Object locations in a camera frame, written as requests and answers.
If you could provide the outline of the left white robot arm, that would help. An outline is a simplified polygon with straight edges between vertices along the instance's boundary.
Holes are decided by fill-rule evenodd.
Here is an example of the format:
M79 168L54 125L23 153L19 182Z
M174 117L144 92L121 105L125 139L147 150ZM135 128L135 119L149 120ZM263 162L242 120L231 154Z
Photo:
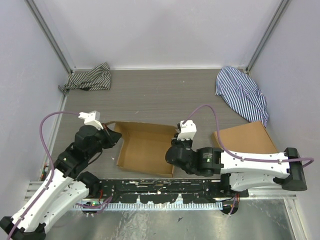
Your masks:
M13 216L5 216L0 227L12 240L43 240L51 226L83 198L100 194L100 180L85 168L110 149L122 134L91 125L82 126L74 141L58 155L53 169L31 199Z

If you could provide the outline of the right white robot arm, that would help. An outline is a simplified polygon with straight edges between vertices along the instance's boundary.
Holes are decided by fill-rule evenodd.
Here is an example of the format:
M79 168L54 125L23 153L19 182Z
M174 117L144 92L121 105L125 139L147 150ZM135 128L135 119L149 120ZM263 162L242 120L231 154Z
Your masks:
M165 154L167 163L189 175L220 175L220 192L232 197L251 188L279 185L286 191L308 189L304 168L295 148L284 152L258 154L226 151L217 147L192 150L191 139L172 139Z

